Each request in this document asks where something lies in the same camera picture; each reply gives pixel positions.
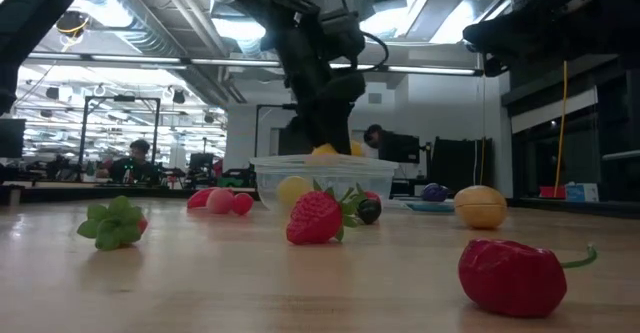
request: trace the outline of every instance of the clear plastic bin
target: clear plastic bin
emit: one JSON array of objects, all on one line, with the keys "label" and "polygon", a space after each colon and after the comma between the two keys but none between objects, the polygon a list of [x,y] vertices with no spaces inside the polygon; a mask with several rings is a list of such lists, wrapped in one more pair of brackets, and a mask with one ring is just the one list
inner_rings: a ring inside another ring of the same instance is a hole
[{"label": "clear plastic bin", "polygon": [[391,193],[391,182],[398,163],[346,155],[294,155],[252,158],[255,165],[258,194],[271,211],[281,211],[276,195],[280,182],[290,176],[314,180],[322,188],[333,187],[342,197],[350,187],[375,192],[382,200]]}]

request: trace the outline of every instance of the yellow ball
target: yellow ball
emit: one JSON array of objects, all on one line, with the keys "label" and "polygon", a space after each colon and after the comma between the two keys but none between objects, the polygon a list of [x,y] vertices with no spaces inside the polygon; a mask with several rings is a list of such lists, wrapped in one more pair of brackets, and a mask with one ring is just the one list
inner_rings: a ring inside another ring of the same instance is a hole
[{"label": "yellow ball", "polygon": [[290,212],[298,199],[312,190],[313,187],[308,180],[298,176],[291,176],[283,179],[278,184],[276,195],[282,208]]},{"label": "yellow ball", "polygon": [[[313,152],[311,152],[311,155],[321,154],[338,154],[338,152],[331,146],[331,144],[327,143],[315,148]],[[364,157],[364,152],[362,151],[360,143],[351,141],[351,155],[356,157]]]},{"label": "yellow ball", "polygon": [[507,201],[493,188],[465,188],[456,194],[453,203],[456,214],[471,228],[495,229],[507,217]]}]

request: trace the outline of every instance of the wooden tabletop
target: wooden tabletop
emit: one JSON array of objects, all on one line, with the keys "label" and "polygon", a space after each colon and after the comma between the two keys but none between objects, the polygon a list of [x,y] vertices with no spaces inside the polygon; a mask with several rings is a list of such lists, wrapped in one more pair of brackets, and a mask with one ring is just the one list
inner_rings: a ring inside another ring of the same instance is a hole
[{"label": "wooden tabletop", "polygon": [[[511,210],[500,231],[452,215],[387,211],[344,244],[295,247],[286,220],[188,214],[183,200],[134,200],[149,230],[135,248],[97,252],[75,233],[87,202],[0,214],[0,331],[637,332],[640,221]],[[560,260],[600,249],[567,271],[569,292],[544,320],[477,310],[457,261],[474,237],[551,248]]]}]

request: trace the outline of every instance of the purple toy eggplant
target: purple toy eggplant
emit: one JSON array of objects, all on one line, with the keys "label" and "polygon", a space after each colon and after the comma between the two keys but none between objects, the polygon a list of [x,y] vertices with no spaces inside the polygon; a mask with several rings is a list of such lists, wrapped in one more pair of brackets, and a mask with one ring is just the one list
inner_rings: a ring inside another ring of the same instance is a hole
[{"label": "purple toy eggplant", "polygon": [[438,183],[430,183],[422,190],[421,198],[427,202],[444,202],[449,195],[449,188]]}]

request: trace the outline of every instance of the pepper stem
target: pepper stem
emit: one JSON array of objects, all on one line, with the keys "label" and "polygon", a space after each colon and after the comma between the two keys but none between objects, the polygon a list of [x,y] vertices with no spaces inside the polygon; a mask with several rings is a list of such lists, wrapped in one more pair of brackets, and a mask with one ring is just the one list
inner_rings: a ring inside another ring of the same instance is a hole
[{"label": "pepper stem", "polygon": [[597,258],[598,251],[596,251],[596,248],[593,246],[593,244],[589,244],[587,246],[587,258],[579,261],[560,263],[560,266],[562,266],[562,268],[564,269],[580,268],[593,263]]}]

